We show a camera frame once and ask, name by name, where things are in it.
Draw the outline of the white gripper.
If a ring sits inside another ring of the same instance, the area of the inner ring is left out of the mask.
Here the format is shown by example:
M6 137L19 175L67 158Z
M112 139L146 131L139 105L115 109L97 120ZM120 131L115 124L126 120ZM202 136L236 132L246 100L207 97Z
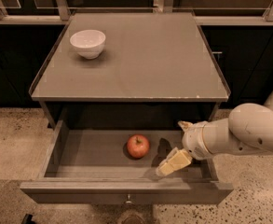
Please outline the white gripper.
M178 122L179 127L184 131L182 144L184 149L175 147L157 167L158 176L167 176L178 170L185 168L195 160L211 159L213 155L207 149L203 139L203 129L207 124L206 121L193 124L192 122Z

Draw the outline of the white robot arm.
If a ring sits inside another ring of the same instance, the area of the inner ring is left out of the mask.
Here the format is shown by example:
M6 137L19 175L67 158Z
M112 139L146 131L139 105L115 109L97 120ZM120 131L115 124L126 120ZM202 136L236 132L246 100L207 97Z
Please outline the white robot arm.
M263 105L242 104L226 119L191 123L180 121L184 132L181 149L174 148L157 167L156 174L167 176L218 154L273 154L273 92Z

